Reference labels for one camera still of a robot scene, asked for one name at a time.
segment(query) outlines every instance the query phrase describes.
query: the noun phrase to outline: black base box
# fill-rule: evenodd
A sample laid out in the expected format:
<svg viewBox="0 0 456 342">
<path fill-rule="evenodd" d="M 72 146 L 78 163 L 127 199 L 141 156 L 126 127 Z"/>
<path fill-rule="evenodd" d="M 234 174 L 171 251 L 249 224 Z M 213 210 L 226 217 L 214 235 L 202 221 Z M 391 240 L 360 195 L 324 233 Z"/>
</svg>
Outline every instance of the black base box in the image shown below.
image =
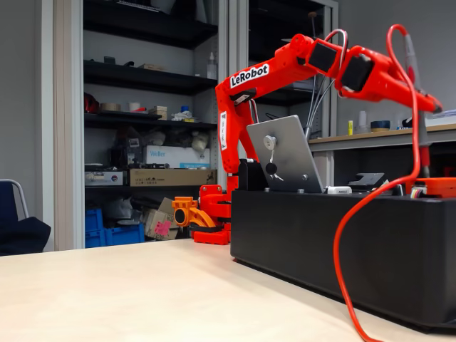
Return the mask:
<svg viewBox="0 0 456 342">
<path fill-rule="evenodd" d="M 360 195 L 235 191 L 231 255 L 342 298 L 333 240 Z M 384 196 L 348 222 L 341 267 L 356 307 L 421 328 L 456 328 L 456 200 Z"/>
</svg>

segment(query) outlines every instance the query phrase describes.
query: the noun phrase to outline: silver metal plate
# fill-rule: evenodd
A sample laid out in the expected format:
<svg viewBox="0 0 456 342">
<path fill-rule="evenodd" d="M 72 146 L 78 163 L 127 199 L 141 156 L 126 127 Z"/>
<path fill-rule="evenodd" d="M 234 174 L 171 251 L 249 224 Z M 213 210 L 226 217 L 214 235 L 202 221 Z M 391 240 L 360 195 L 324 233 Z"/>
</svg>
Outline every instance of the silver metal plate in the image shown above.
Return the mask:
<svg viewBox="0 0 456 342">
<path fill-rule="evenodd" d="M 271 190 L 297 192 L 304 189 L 307 193 L 323 193 L 314 158 L 296 115 L 249 125 L 247 132 Z M 276 174 L 283 181 L 266 173 L 266 165 L 271 159 L 271 151 L 263 141 L 267 135 L 277 139 L 273 163 L 277 165 Z"/>
</svg>

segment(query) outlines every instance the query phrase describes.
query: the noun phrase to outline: pink label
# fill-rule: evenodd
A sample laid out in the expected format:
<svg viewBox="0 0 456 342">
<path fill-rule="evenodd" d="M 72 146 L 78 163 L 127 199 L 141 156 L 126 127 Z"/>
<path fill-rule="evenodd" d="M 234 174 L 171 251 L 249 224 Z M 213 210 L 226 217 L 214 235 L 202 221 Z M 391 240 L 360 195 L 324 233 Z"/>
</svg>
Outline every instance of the pink label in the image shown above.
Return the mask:
<svg viewBox="0 0 456 342">
<path fill-rule="evenodd" d="M 163 235 L 165 237 L 170 232 L 170 227 L 171 227 L 171 221 L 165 221 L 164 223 L 157 222 L 157 225 L 155 226 L 154 232 L 156 234 L 160 234 L 160 235 Z"/>
</svg>

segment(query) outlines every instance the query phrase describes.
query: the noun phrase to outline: wooden desk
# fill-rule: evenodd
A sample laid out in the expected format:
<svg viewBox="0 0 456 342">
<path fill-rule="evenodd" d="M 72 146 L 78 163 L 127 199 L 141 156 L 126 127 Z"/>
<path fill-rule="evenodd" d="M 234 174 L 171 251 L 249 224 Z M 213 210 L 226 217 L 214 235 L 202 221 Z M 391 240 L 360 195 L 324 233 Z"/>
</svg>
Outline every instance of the wooden desk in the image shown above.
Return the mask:
<svg viewBox="0 0 456 342">
<path fill-rule="evenodd" d="M 0 258 L 0 341 L 361 341 L 346 307 L 191 240 Z M 426 336 L 362 311 L 383 341 Z"/>
</svg>

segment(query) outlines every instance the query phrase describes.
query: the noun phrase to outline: orange robot base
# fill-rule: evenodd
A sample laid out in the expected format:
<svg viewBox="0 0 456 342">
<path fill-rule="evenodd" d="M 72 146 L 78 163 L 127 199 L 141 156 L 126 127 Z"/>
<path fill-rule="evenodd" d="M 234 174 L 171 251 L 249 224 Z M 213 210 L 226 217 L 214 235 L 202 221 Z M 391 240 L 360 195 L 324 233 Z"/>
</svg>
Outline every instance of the orange robot base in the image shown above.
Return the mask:
<svg viewBox="0 0 456 342">
<path fill-rule="evenodd" d="M 199 209 L 198 201 L 193 200 L 193 197 L 176 197 L 172 202 L 176 224 L 179 227 L 191 226 L 191 237 L 195 242 L 229 244 L 231 242 L 229 222 L 231 191 L 226 194 L 219 185 L 203 185 L 199 193 Z"/>
</svg>

